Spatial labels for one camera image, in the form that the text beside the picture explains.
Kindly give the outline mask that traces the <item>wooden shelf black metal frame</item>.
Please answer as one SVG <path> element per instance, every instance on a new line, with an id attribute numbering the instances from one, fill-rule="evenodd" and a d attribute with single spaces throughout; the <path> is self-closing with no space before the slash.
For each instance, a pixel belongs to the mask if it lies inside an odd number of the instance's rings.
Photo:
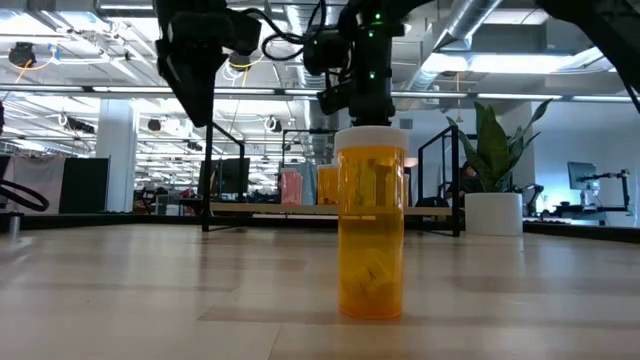
<path id="1" fill-rule="evenodd" d="M 463 211 L 459 200 L 449 207 L 427 207 L 423 198 L 422 185 L 418 190 L 416 206 L 404 210 L 405 225 L 408 229 L 437 232 L 450 231 L 452 237 L 459 237 L 465 229 Z M 203 232 L 213 225 L 256 226 L 256 227 L 322 227 L 329 224 L 332 217 L 338 217 L 337 205 L 282 205 L 258 203 L 202 203 L 200 226 Z"/>

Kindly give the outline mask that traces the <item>white pillar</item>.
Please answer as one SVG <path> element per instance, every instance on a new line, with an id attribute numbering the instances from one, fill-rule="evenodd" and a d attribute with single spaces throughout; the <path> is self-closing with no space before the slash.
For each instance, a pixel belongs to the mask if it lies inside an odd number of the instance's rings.
<path id="1" fill-rule="evenodd" d="M 106 210 L 133 209 L 139 112 L 132 100 L 102 99 L 96 157 L 109 159 Z"/>

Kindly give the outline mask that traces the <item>small pink medicine bottle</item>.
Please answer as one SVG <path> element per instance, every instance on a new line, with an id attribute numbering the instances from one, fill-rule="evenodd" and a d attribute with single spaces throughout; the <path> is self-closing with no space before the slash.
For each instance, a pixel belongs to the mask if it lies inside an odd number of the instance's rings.
<path id="1" fill-rule="evenodd" d="M 294 168 L 283 168 L 280 176 L 281 203 L 285 205 L 302 204 L 302 175 Z"/>

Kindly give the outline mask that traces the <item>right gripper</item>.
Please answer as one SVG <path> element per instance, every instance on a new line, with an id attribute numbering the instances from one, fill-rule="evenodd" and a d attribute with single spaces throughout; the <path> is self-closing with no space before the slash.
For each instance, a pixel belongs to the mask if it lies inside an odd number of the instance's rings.
<path id="1" fill-rule="evenodd" d="M 353 126 L 391 124 L 392 39 L 404 35 L 401 19 L 389 0 L 349 0 L 336 24 L 310 27 L 303 64 L 324 77 L 316 95 L 324 114 L 346 108 Z"/>

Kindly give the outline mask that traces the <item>black partition panel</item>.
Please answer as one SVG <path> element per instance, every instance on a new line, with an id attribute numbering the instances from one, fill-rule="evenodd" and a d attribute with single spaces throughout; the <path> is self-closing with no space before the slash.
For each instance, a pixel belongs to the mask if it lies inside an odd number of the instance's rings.
<path id="1" fill-rule="evenodd" d="M 60 214 L 94 214 L 105 210 L 110 160 L 67 158 L 59 203 Z"/>

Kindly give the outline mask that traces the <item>pale cloth panel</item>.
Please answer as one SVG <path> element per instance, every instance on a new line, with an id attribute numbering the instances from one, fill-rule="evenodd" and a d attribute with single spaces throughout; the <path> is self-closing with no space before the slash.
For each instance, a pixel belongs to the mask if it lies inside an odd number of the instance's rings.
<path id="1" fill-rule="evenodd" d="M 66 158 L 61 155 L 27 157 L 12 155 L 2 178 L 41 194 L 49 207 L 44 214 L 59 213 Z"/>

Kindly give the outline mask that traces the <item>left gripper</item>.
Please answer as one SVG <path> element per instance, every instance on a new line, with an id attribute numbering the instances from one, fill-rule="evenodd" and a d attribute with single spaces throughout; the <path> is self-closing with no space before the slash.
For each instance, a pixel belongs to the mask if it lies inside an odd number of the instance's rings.
<path id="1" fill-rule="evenodd" d="M 259 43 L 262 24 L 242 12 L 228 8 L 195 12 L 156 9 L 160 38 L 156 41 L 158 71 L 179 100 L 195 127 L 212 122 L 215 78 L 226 54 L 185 57 L 187 49 L 230 49 L 243 56 Z"/>

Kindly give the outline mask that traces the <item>large orange medicine bottle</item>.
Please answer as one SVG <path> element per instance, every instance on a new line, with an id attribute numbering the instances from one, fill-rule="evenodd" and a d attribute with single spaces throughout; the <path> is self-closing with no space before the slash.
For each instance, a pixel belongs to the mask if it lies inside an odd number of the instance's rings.
<path id="1" fill-rule="evenodd" d="M 336 205 L 338 203 L 338 167 L 332 164 L 317 168 L 317 203 Z"/>

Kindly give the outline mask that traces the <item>green plant in white pot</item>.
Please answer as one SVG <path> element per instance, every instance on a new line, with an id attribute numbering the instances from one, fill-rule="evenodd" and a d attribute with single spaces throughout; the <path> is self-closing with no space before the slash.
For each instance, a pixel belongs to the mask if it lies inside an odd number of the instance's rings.
<path id="1" fill-rule="evenodd" d="M 534 140 L 526 133 L 545 115 L 551 102 L 551 99 L 544 100 L 530 120 L 512 135 L 506 134 L 491 106 L 476 102 L 476 139 L 472 141 L 463 131 L 455 131 L 466 160 L 482 185 L 480 192 L 464 196 L 467 233 L 479 236 L 522 235 L 522 195 L 510 190 L 512 173 Z"/>

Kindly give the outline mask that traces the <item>black monitor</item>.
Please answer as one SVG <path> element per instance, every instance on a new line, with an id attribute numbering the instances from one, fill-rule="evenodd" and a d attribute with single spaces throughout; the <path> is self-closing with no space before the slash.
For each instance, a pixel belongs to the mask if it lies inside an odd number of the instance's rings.
<path id="1" fill-rule="evenodd" d="M 211 192 L 220 194 L 245 194 L 248 191 L 250 160 L 230 158 L 212 162 Z"/>
<path id="2" fill-rule="evenodd" d="M 597 166 L 593 163 L 568 162 L 569 186 L 572 190 L 598 190 Z"/>

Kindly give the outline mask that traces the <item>person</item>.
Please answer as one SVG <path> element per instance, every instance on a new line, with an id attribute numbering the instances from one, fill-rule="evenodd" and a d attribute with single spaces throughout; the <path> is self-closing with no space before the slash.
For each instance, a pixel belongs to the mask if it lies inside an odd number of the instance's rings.
<path id="1" fill-rule="evenodd" d="M 476 170 L 470 165 L 468 161 L 465 161 L 459 170 L 459 195 L 464 196 L 466 194 L 480 193 L 484 191 L 482 182 Z"/>

